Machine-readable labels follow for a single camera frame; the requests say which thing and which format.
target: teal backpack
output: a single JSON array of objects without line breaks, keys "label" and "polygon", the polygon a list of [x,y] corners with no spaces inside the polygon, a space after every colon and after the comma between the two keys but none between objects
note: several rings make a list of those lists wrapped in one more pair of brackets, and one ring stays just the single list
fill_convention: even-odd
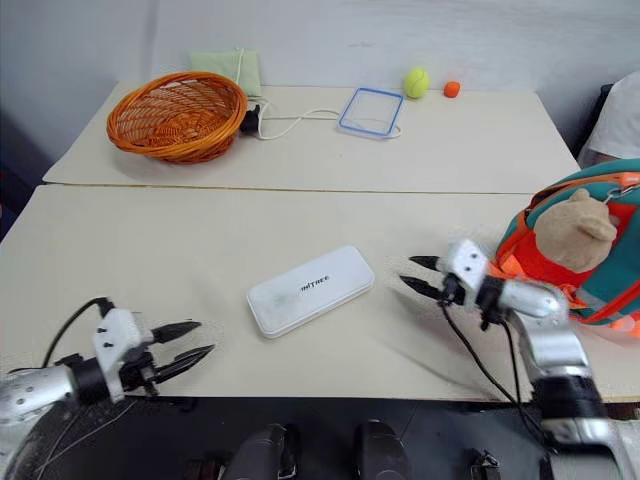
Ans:
[{"label": "teal backpack", "polygon": [[[593,270],[578,274],[538,252],[533,227],[542,212],[579,188],[606,202],[619,224],[609,256]],[[640,159],[587,168],[534,195],[511,221],[492,262],[492,274],[551,283],[567,295],[576,319],[640,338]]]}]

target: orange basket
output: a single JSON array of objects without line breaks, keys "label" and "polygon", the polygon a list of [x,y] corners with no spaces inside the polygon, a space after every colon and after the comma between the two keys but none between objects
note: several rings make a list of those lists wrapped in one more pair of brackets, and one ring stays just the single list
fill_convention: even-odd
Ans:
[{"label": "orange basket", "polygon": [[125,152],[206,162],[231,147],[246,111],[247,96],[228,78],[174,73],[124,97],[107,119],[107,135]]}]

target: white table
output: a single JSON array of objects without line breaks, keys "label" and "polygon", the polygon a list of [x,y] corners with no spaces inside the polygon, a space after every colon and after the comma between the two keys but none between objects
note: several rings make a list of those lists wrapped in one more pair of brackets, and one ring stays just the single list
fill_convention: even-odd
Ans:
[{"label": "white table", "polygon": [[[118,85],[69,151],[47,173],[51,183],[438,193],[535,193],[577,164],[534,93],[467,92],[456,99],[429,91],[406,101],[403,135],[370,140],[307,120],[263,142],[241,136],[224,156],[175,166],[116,149],[106,118],[131,90]],[[269,114],[312,108],[341,111],[351,88],[265,87]],[[265,134],[287,121],[265,121]]]},{"label": "white table", "polygon": [[[398,273],[437,280],[407,260],[470,237],[495,246],[528,195],[424,195],[44,186],[0,245],[0,370],[39,364],[59,326],[89,298],[109,295],[152,324],[204,323],[159,363],[217,348],[165,395],[496,399],[433,301]],[[263,338],[249,288],[353,244],[377,275],[364,296],[276,340]],[[513,385],[501,329],[453,315],[479,355]],[[54,357],[91,353],[93,313]],[[640,399],[637,345],[580,328],[605,399]],[[523,387],[528,392],[524,372]]]}]

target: blue-rimmed lid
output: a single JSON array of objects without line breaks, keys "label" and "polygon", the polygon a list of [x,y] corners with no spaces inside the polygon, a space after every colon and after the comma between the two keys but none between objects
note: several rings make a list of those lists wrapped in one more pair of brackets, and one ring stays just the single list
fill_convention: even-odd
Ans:
[{"label": "blue-rimmed lid", "polygon": [[373,88],[358,88],[338,120],[349,133],[389,137],[398,120],[404,97],[399,93]]}]

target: teddy bear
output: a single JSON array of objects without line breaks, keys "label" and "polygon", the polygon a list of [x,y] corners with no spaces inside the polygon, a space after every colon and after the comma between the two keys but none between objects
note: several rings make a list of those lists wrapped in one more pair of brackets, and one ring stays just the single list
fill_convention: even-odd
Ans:
[{"label": "teddy bear", "polygon": [[607,205],[591,198],[584,188],[543,212],[534,232],[540,253],[575,273],[602,263],[617,234],[615,217],[609,217]]}]

